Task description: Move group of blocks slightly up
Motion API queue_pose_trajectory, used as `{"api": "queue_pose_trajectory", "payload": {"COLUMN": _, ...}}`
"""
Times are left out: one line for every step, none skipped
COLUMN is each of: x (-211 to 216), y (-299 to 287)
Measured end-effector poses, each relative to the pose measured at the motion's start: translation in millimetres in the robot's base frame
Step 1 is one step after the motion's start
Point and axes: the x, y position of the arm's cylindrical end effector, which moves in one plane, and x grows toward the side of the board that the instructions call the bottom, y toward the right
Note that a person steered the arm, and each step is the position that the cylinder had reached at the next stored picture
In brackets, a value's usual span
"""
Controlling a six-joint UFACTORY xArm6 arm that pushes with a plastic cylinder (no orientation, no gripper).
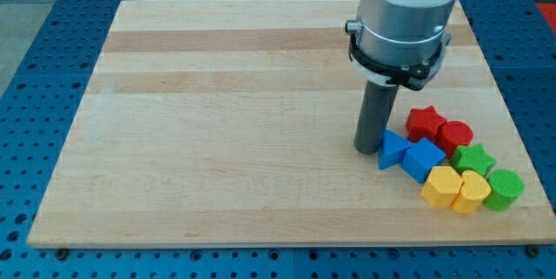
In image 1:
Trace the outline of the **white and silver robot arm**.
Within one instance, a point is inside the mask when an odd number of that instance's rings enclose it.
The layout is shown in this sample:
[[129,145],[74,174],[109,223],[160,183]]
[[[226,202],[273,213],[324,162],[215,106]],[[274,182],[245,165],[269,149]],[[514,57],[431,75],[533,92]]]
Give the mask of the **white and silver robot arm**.
[[364,56],[388,66],[415,66],[438,50],[455,0],[360,0],[345,30]]

